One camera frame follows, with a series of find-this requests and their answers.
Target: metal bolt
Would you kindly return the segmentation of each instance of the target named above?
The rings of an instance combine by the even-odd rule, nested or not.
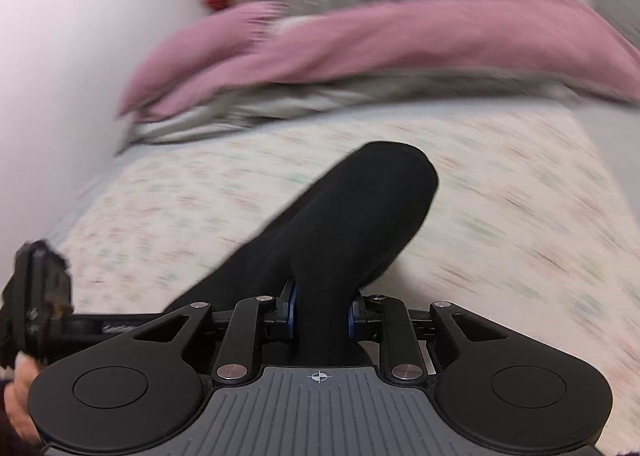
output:
[[[237,380],[246,375],[246,373],[247,368],[241,364],[225,364],[224,366],[220,366],[216,371],[216,374],[225,380]]]
[[[399,364],[394,366],[391,374],[400,380],[415,380],[422,376],[422,370],[413,364]]]

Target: pink blanket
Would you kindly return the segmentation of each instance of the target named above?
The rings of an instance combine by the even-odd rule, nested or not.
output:
[[[397,68],[564,73],[640,100],[640,52],[576,0],[412,0],[339,10],[219,62],[140,109],[161,121],[222,89]]]

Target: white crosshair mark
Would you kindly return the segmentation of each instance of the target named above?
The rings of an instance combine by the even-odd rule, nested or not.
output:
[[[307,376],[307,378],[313,378],[316,382],[324,382],[327,378],[331,378],[331,376],[323,373],[322,371],[318,371],[313,375]]]

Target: floral pattern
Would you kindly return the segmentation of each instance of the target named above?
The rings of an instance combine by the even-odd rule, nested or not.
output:
[[[410,143],[440,174],[431,212],[370,288],[450,300],[607,376],[608,454],[640,446],[640,234],[570,113],[357,113],[267,127],[129,166],[60,246],[79,312],[158,312],[313,179],[371,140]]]

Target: white wall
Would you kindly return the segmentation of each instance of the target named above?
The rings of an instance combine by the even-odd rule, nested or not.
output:
[[[0,287],[110,163],[132,68],[204,14],[199,0],[0,0]]]

